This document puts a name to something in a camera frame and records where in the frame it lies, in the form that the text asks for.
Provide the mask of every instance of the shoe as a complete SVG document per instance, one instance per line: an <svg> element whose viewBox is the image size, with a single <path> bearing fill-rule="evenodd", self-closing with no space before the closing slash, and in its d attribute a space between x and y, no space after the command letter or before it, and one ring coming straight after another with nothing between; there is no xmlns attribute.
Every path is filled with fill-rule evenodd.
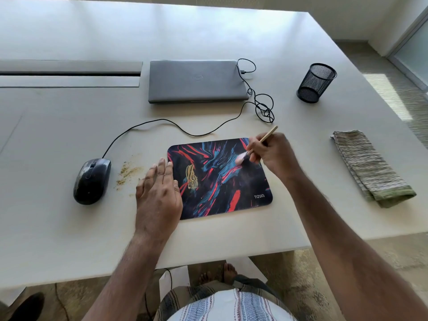
<svg viewBox="0 0 428 321"><path fill-rule="evenodd" d="M35 293L18 306L9 321L36 321L44 304L44 294L42 292Z"/></svg>

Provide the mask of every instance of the colorful mouse pad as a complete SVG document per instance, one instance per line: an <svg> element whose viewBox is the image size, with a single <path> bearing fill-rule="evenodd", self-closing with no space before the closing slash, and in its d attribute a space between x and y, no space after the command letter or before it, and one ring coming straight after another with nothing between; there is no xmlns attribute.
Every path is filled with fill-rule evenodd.
<svg viewBox="0 0 428 321"><path fill-rule="evenodd" d="M174 164L183 199L181 219L233 212L268 205L272 193L261 164L245 160L248 139L221 140L174 145L168 160Z"/></svg>

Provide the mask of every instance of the left hand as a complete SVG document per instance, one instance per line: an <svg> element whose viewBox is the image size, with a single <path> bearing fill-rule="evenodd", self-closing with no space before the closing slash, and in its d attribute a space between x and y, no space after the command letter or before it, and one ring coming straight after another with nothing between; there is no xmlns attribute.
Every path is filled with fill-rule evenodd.
<svg viewBox="0 0 428 321"><path fill-rule="evenodd" d="M161 158L140 180L135 195L135 235L165 245L183 210L179 183L173 178L173 163L165 165L165 159Z"/></svg>

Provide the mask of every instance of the brush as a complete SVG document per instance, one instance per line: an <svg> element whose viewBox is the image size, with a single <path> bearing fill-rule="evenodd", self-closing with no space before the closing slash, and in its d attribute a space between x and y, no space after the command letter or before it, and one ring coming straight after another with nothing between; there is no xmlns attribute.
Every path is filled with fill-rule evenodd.
<svg viewBox="0 0 428 321"><path fill-rule="evenodd" d="M270 135L272 135L274 133L274 131L276 131L277 128L278 128L278 126L276 126L276 125L274 127L272 127L272 129L270 131L268 131L266 133L266 135L261 138L260 143L263 143ZM236 157L235 164L237 166L241 165L245 159L249 158L249 156L251 155L251 153L253 153L253 151L254 150L251 149L247 152L244 152L244 153L241 153L240 155L238 155Z"/></svg>

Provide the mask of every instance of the computer mouse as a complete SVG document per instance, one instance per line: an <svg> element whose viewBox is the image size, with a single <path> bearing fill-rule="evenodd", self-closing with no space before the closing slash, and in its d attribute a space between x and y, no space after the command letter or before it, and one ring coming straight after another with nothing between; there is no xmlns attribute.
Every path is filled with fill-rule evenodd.
<svg viewBox="0 0 428 321"><path fill-rule="evenodd" d="M74 199L82 205L91 205L100 200L107 190L110 169L111 162L107 159L85 162L74 183Z"/></svg>

